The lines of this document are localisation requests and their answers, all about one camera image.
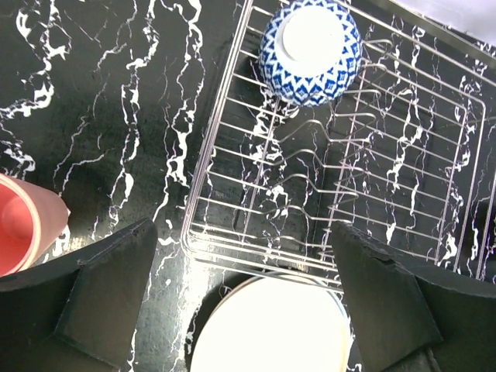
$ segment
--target blue and white bowl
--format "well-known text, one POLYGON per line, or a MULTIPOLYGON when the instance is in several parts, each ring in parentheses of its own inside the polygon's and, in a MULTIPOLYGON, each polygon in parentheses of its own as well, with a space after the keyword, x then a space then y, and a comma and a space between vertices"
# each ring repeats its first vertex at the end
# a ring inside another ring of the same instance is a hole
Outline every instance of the blue and white bowl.
POLYGON ((277 11, 260 44, 263 81, 283 101, 323 105, 360 68, 362 39, 353 17, 332 0, 295 0, 277 11))

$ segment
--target dish rack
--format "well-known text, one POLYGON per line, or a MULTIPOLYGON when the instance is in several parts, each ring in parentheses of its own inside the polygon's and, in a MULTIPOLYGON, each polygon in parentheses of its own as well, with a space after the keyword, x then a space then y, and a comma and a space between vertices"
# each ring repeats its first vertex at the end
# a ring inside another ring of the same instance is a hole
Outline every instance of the dish rack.
POLYGON ((286 2, 257 3, 244 2, 205 133, 181 230, 185 252, 340 291, 328 238, 332 222, 344 220, 457 270, 460 250, 451 249, 466 233, 462 204, 474 196, 487 121, 481 97, 459 88, 460 72, 496 84, 423 29, 394 16, 389 24, 374 5, 365 12, 338 1, 364 39, 359 77, 327 106, 291 107, 257 70, 265 25, 286 2))

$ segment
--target black marble countertop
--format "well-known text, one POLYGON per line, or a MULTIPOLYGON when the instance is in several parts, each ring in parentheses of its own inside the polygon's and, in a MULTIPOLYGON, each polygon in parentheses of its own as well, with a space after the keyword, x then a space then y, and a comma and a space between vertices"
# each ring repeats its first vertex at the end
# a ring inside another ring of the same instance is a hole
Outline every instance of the black marble countertop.
MULTIPOLYGON (((242 4, 0 4, 0 168, 54 190, 71 210, 68 229, 40 262, 142 217, 157 224, 157 256, 124 371, 187 370, 205 321, 202 302, 215 303, 243 279, 192 262, 179 243, 202 133, 242 4)), ((452 79, 467 86, 462 75, 452 79)), ((496 91, 480 94, 496 97, 496 91)), ((488 129, 477 200, 491 194, 495 140, 496 130, 488 129)))

